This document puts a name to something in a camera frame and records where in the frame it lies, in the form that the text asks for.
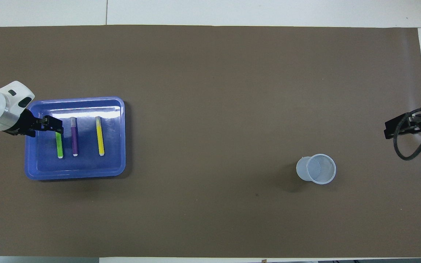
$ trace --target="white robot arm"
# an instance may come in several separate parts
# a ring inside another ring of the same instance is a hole
[[[35,137],[35,130],[53,130],[63,133],[62,121],[51,116],[35,118],[25,107],[34,94],[18,81],[0,88],[0,130],[11,135]]]

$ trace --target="marker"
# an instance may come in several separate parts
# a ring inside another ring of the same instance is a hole
[[[61,140],[61,134],[56,133],[56,151],[58,153],[58,158],[63,158],[63,142]]]
[[[72,141],[72,156],[77,156],[77,128],[76,128],[76,118],[71,117],[71,141]]]
[[[104,156],[105,149],[103,148],[102,122],[100,116],[95,117],[95,125],[97,126],[98,154]]]

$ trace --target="plastic cup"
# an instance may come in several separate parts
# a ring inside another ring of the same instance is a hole
[[[335,172],[332,158],[322,153],[303,157],[297,163],[297,174],[304,181],[326,184],[334,179]]]

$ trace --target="cable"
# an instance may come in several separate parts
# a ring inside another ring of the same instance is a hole
[[[404,124],[404,122],[406,122],[406,120],[412,116],[412,114],[421,111],[421,108],[418,108],[416,110],[412,110],[411,112],[405,113],[404,116],[402,117],[401,121],[397,124],[396,126],[396,130],[394,131],[394,137],[393,137],[393,145],[394,145],[394,150],[396,151],[397,155],[403,159],[403,160],[412,160],[413,158],[417,157],[417,155],[419,155],[419,153],[421,152],[421,143],[420,145],[416,148],[416,150],[409,156],[404,156],[401,151],[399,151],[399,147],[397,146],[397,137],[399,136],[399,131],[401,131],[401,127]]]

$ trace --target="blue tray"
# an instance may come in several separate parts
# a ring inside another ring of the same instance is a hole
[[[37,131],[25,139],[25,174],[32,180],[116,176],[126,166],[124,102],[118,97],[39,100],[28,106],[37,118],[63,121],[64,158],[56,152],[54,131]],[[98,153],[95,117],[102,118],[105,155]],[[72,156],[70,117],[77,118],[79,156]]]

